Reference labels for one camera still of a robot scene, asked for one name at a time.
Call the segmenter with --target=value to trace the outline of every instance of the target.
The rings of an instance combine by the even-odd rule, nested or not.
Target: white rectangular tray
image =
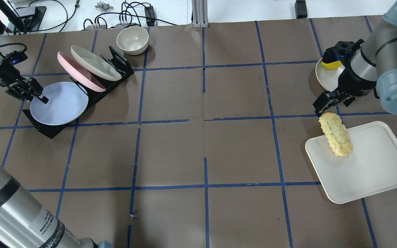
[[[336,204],[397,187],[397,139],[390,127],[375,121],[347,129],[353,150],[336,157],[326,136],[306,142],[306,152],[327,197]]]

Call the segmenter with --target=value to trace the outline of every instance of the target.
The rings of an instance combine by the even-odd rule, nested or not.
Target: beige bowl
[[[145,28],[128,27],[117,35],[116,44],[127,54],[138,55],[147,49],[148,39],[148,31]]]

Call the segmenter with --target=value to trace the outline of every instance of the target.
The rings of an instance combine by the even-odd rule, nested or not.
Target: pink plate
[[[58,52],[58,61],[65,71],[87,88],[97,92],[107,90],[95,77],[93,77],[93,75],[91,75],[90,72],[87,71],[87,69],[64,53]]]

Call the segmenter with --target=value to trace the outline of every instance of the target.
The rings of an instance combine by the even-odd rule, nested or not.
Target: bread
[[[326,112],[321,115],[319,122],[335,155],[347,157],[353,146],[341,118],[337,114]]]

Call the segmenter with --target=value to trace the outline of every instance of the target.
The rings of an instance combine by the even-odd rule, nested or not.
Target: yellow object
[[[341,61],[335,61],[332,63],[324,63],[323,61],[321,61],[321,65],[328,70],[333,70],[333,69],[337,69],[339,66],[342,66]]]
[[[353,146],[341,118],[337,114],[326,112],[321,115],[318,122],[321,123],[321,129],[335,155],[347,157]]]

